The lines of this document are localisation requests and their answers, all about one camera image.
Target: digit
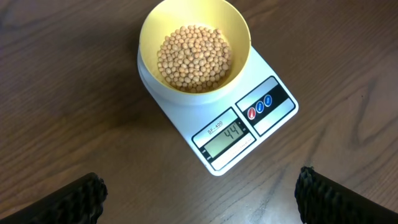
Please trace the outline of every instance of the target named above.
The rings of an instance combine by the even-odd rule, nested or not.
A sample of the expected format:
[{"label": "digit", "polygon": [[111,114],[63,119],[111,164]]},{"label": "digit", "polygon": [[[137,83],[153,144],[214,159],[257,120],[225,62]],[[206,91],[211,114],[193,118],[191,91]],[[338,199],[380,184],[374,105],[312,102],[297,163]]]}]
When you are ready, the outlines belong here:
[{"label": "digit", "polygon": [[229,137],[231,137],[231,139],[234,139],[234,137],[232,137],[232,134],[229,132],[229,130],[227,130],[227,131],[224,131],[224,134],[225,134],[225,136],[229,136]]},{"label": "digit", "polygon": [[229,127],[229,129],[230,129],[232,132],[236,132],[236,134],[239,134],[239,133],[238,133],[238,130],[237,130],[236,127],[235,127],[235,124],[232,125],[231,127]]}]

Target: black rubber grip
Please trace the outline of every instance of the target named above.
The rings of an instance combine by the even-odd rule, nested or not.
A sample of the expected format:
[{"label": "black rubber grip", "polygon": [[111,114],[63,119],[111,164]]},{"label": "black rubber grip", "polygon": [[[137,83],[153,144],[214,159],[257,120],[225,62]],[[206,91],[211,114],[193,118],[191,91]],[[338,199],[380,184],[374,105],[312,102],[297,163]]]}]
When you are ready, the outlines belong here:
[{"label": "black rubber grip", "polygon": [[346,187],[301,168],[294,196],[301,221],[308,224],[398,223],[398,214]]},{"label": "black rubber grip", "polygon": [[90,173],[32,205],[0,220],[0,224],[95,224],[108,191]]}]

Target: scale platform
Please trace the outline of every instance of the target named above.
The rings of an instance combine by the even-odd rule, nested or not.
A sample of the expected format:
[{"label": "scale platform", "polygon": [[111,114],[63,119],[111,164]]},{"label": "scale platform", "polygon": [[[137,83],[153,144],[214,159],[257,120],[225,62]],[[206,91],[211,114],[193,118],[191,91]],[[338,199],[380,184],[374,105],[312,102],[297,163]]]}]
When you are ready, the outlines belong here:
[{"label": "scale platform", "polygon": [[180,105],[157,94],[138,53],[142,82],[163,112],[213,175],[225,174],[299,110],[299,104],[273,69],[251,47],[238,85],[204,105]]}]

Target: wood grain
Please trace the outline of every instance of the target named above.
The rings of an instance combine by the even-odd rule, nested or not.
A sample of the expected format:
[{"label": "wood grain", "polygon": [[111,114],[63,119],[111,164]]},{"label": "wood grain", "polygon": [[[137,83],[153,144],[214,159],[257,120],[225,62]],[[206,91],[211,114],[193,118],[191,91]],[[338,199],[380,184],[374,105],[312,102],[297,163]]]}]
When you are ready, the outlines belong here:
[{"label": "wood grain", "polygon": [[137,74],[159,2],[0,1],[0,218],[96,172],[100,223],[300,223],[303,165],[398,212],[397,1],[231,1],[300,110],[222,177]]}]

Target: scale display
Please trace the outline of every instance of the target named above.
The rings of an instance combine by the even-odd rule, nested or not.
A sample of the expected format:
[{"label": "scale display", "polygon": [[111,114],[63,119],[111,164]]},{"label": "scale display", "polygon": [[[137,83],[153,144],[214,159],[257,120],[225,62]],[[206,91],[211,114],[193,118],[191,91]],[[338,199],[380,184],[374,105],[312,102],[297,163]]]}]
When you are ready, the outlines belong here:
[{"label": "scale display", "polygon": [[217,135],[209,143],[205,145],[206,151],[211,157],[216,157],[220,152],[222,152],[227,146],[232,142],[237,140],[243,135],[242,129],[234,122],[228,126],[222,133]]}]

